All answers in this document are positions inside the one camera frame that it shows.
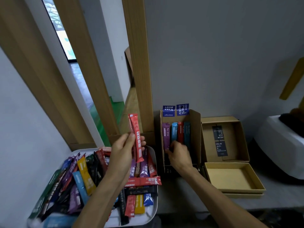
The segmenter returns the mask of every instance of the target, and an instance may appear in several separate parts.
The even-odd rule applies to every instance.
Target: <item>yellow coffee stick packet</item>
[[[82,157],[81,159],[79,159],[77,161],[77,164],[78,164],[78,168],[79,168],[80,174],[82,176],[83,182],[85,184],[87,194],[90,196],[95,191],[96,186],[95,186],[91,176],[89,175],[87,161],[86,161],[85,157]]]
[[[144,214],[145,207],[143,206],[143,194],[136,195],[134,214]]]

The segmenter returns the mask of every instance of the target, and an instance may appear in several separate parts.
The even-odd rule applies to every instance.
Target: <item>white wall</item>
[[[202,117],[233,115],[248,138],[289,112],[304,80],[279,99],[304,56],[304,0],[145,0],[154,111],[190,103]]]
[[[42,0],[25,0],[97,147],[104,146]]]
[[[0,227],[26,227],[70,149],[0,48]]]
[[[130,80],[125,57],[129,46],[123,4],[121,0],[100,0],[105,25],[111,44],[123,100],[126,102],[130,89]]]
[[[109,96],[123,101],[100,0],[79,0]]]

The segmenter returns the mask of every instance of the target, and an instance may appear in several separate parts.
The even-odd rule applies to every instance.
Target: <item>blue sticker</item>
[[[188,115],[189,114],[189,103],[176,105],[177,116]]]
[[[163,117],[175,117],[175,106],[163,105]]]

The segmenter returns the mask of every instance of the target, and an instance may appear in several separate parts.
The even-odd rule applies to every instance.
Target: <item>hand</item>
[[[191,170],[193,166],[187,146],[173,141],[171,148],[173,148],[173,152],[170,150],[166,150],[165,152],[168,154],[170,163],[174,169],[176,169],[180,175],[182,175],[184,171]]]
[[[142,150],[146,145],[145,137],[140,136]],[[135,143],[135,134],[130,135],[123,134],[114,144],[112,145],[112,151],[109,161],[109,167],[107,173],[111,174],[121,181],[122,188],[127,183],[131,162],[132,162],[132,147]]]

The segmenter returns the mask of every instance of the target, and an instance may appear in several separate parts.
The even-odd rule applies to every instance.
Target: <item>white appliance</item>
[[[254,139],[280,169],[304,179],[304,138],[282,123],[279,115],[268,117]]]

